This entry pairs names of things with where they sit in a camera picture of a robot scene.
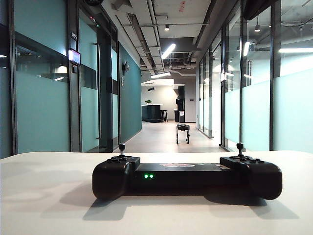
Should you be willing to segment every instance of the thumbstick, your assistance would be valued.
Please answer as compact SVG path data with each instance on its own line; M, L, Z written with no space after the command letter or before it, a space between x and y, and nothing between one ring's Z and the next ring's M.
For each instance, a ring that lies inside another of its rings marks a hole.
M125 144L124 143L120 143L118 145L118 149L120 150L120 155L124 156Z
M244 148L244 144L243 143L237 143L237 148L239 150L239 154L238 157L243 157L243 148Z

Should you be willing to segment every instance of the white table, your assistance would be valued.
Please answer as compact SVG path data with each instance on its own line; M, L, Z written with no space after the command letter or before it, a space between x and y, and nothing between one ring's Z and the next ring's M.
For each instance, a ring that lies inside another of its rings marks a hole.
M115 154L35 152L0 160L2 235L313 234L313 154L251 152L278 165L283 192L259 205L203 196L123 196L93 206L94 167ZM129 154L143 163L217 163L233 153Z

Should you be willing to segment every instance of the bar stool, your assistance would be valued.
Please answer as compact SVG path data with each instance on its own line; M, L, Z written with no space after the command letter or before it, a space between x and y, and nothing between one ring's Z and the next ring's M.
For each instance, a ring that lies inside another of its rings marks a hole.
M162 121L168 121L167 119L167 110L161 110Z

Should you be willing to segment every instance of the controller sticker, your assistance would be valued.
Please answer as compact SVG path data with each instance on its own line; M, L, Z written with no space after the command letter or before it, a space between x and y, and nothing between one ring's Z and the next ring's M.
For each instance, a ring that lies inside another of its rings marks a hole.
M182 164L182 163L167 163L167 164L160 164L164 167L194 167L195 165L191 164Z

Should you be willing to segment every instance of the hallway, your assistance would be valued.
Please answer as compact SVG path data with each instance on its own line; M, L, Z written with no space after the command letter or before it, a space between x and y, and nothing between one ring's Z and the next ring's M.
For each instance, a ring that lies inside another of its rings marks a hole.
M142 131L126 142L126 153L203 153L225 152L219 147L219 138L209 139L196 129L195 123L190 125L190 143L187 144L187 132L179 131L179 144L176 144L176 125L170 120L165 123L142 122Z

